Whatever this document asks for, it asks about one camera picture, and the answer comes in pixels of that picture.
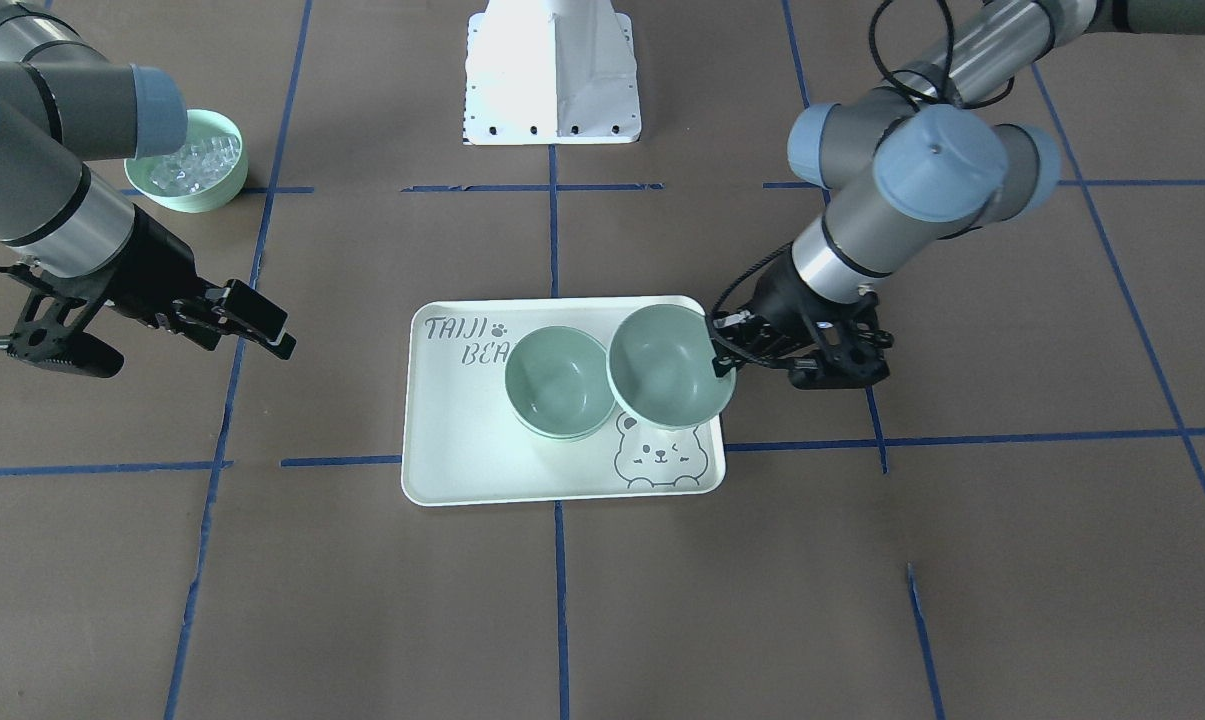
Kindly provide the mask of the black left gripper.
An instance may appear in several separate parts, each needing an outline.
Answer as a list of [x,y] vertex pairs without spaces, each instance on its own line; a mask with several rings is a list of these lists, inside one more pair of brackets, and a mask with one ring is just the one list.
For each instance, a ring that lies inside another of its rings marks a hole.
[[[857,302],[864,293],[854,290]],[[712,368],[717,378],[737,372],[743,366],[762,366],[768,370],[786,370],[793,356],[812,350],[809,334],[804,331],[799,311],[803,303],[825,297],[815,293],[799,277],[790,252],[786,250],[754,287],[748,303],[727,313],[713,311],[709,318],[709,332],[713,347]],[[721,340],[742,340],[742,347]]]

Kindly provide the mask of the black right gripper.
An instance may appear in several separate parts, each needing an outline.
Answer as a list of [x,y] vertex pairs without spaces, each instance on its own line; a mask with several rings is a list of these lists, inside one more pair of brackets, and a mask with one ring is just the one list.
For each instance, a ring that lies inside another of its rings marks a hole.
[[90,272],[58,272],[41,265],[39,273],[61,278],[112,268],[108,300],[119,315],[145,327],[186,337],[213,352],[224,337],[255,343],[280,360],[290,360],[296,338],[286,332],[286,309],[243,281],[214,287],[198,275],[192,249],[145,209],[128,206],[123,243],[107,261]]

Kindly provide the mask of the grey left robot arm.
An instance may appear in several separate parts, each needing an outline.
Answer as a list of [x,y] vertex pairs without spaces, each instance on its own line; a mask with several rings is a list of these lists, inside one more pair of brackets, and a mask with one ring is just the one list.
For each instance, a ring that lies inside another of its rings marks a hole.
[[878,290],[931,242],[1036,209],[1062,175],[1035,126],[991,126],[978,110],[1024,67],[1091,33],[1205,36],[1205,1],[986,1],[854,102],[815,104],[788,137],[790,170],[830,193],[823,213],[753,265],[740,309],[707,321],[717,377],[780,370],[799,389],[872,386],[893,336]]

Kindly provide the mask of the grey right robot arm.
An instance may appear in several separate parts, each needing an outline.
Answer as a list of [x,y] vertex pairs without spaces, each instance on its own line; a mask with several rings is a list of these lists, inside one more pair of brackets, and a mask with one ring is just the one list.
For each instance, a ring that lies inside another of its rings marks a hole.
[[49,10],[0,1],[0,243],[18,259],[2,275],[29,290],[2,354],[112,377],[125,359],[87,329],[112,307],[206,350],[239,336],[290,358],[286,309],[242,281],[202,279],[190,247],[93,169],[166,155],[187,129],[163,70],[108,61]]

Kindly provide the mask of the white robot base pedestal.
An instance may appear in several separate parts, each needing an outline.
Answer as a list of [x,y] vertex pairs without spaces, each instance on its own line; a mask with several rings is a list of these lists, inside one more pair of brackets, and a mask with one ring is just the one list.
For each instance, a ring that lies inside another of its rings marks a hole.
[[634,28],[611,1],[489,1],[465,37],[465,144],[642,136]]

